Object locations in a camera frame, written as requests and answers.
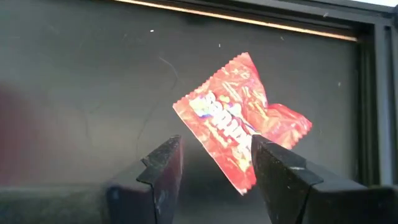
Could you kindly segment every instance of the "metal frame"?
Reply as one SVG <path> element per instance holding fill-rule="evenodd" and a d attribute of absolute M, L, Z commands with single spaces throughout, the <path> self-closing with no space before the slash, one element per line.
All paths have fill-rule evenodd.
<path fill-rule="evenodd" d="M 293 24 L 304 29 L 310 27 L 356 37 L 359 80 L 357 181 L 364 185 L 397 183 L 397 8 L 348 0 L 145 0 L 145 2 L 203 11 L 208 14 Z"/>

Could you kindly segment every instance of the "light strip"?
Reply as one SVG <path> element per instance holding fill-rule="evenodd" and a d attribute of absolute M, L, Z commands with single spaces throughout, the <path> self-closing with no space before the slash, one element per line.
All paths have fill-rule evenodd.
<path fill-rule="evenodd" d="M 298 27 L 284 26 L 284 25 L 280 25 L 280 24 L 273 24 L 270 22 L 262 22 L 262 21 L 252 20 L 252 19 L 244 19 L 244 18 L 227 16 L 227 15 L 216 14 L 216 13 L 211 13 L 211 12 L 202 12 L 202 11 L 197 11 L 197 10 L 193 10 L 193 9 L 184 9 L 181 7 L 165 6 L 162 4 L 149 3 L 149 2 L 136 1 L 136 0 L 115 0 L 115 1 L 138 4 L 141 6 L 156 7 L 159 9 L 168 9 L 168 10 L 173 10 L 173 11 L 178 11 L 178 12 L 187 12 L 187 13 L 197 14 L 197 15 L 202 15 L 202 16 L 210 16 L 210 17 L 215 17 L 215 18 L 220 18 L 220 19 L 227 19 L 230 21 L 245 22 L 248 24 L 255 24 L 255 25 L 260 25 L 260 26 L 284 29 L 284 30 L 291 30 L 291 31 L 295 31 L 295 32 L 320 35 L 323 37 L 331 37 L 331 38 L 336 38 L 336 39 L 341 39 L 341 40 L 349 40 L 349 41 L 355 41 L 355 42 L 358 41 L 356 37 L 350 37 L 350 36 L 339 35 L 339 34 L 331 34 L 331 33 L 327 33 L 327 32 L 320 32 L 320 31 L 310 30 L 310 29 L 301 29 Z"/>

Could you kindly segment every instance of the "red candy wrapper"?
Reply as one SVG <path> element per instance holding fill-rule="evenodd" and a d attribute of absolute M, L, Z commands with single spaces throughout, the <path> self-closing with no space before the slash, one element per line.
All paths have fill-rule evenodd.
<path fill-rule="evenodd" d="M 312 127 L 286 106 L 268 105 L 248 53 L 234 58 L 173 108 L 242 195 L 256 183 L 253 134 L 291 149 Z"/>

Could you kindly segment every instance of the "candy wrapper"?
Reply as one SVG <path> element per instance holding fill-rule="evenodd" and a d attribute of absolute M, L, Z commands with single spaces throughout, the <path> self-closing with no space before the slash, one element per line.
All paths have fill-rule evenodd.
<path fill-rule="evenodd" d="M 248 53 L 234 58 L 173 108 L 240 194 L 256 183 L 253 134 L 291 149 L 312 126 L 284 105 L 268 105 Z"/>

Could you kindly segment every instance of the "black background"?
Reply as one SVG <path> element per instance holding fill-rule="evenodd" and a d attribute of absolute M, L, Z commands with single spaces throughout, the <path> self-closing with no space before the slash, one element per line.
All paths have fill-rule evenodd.
<path fill-rule="evenodd" d="M 355 178 L 354 43 L 119 2 L 2 0 L 0 184 L 102 182 L 181 134 L 175 223 L 266 223 L 257 188 L 240 196 L 172 109 L 242 52 L 270 103 L 313 122 L 294 151 Z"/>

